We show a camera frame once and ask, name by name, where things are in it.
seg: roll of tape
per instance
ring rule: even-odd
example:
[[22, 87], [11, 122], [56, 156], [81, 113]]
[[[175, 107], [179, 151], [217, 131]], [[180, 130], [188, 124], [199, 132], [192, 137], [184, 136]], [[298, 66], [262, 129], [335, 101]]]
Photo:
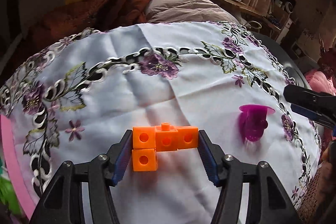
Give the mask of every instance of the roll of tape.
[[287, 13], [291, 14], [293, 12], [293, 5], [290, 2], [286, 2], [285, 10], [287, 11]]

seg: white tablecloth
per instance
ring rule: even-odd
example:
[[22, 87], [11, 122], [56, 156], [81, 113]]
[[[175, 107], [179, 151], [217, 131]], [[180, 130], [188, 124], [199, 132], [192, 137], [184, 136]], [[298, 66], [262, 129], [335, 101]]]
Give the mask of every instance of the white tablecloth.
[[[88, 29], [30, 58], [1, 89], [1, 110], [12, 121], [31, 198], [38, 202], [63, 161], [90, 161], [133, 126], [169, 122], [204, 129], [242, 162], [266, 160], [298, 208], [320, 139], [308, 119], [291, 112], [282, 92], [292, 80], [260, 43], [235, 23], [140, 24]], [[237, 127], [246, 104], [276, 110], [255, 143], [242, 143]], [[220, 189], [208, 181], [197, 150], [157, 157], [156, 172], [133, 172], [129, 164], [111, 189], [120, 223], [210, 223]], [[243, 223], [247, 194], [245, 185]]]

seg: orange block structure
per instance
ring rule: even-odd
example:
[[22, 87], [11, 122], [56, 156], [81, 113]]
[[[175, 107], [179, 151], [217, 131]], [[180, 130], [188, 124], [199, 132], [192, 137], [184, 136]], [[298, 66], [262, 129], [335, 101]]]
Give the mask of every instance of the orange block structure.
[[175, 126], [171, 126], [169, 123], [164, 122], [161, 126], [156, 126], [156, 151], [175, 151], [177, 150], [178, 134]]
[[189, 149], [198, 147], [198, 128], [197, 127], [177, 127], [177, 149]]
[[133, 148], [156, 148], [155, 127], [133, 127]]
[[156, 151], [150, 149], [132, 150], [133, 171], [156, 171], [158, 169], [158, 160]]

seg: brown blanket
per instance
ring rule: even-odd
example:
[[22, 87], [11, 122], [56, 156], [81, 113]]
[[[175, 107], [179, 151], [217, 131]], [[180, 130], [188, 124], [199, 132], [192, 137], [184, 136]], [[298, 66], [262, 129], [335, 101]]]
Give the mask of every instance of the brown blanket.
[[150, 0], [82, 0], [58, 7], [29, 28], [5, 66], [3, 84], [28, 57], [58, 40], [91, 27], [101, 31], [147, 22], [144, 10]]

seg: purple toy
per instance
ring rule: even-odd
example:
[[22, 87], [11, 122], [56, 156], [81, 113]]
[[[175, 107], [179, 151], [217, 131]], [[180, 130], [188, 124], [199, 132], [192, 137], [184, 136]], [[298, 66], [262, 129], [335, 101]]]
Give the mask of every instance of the purple toy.
[[239, 131], [243, 140], [256, 142], [264, 134], [268, 127], [266, 116], [275, 113], [275, 110], [262, 105], [244, 105], [239, 107], [242, 111], [239, 115]]

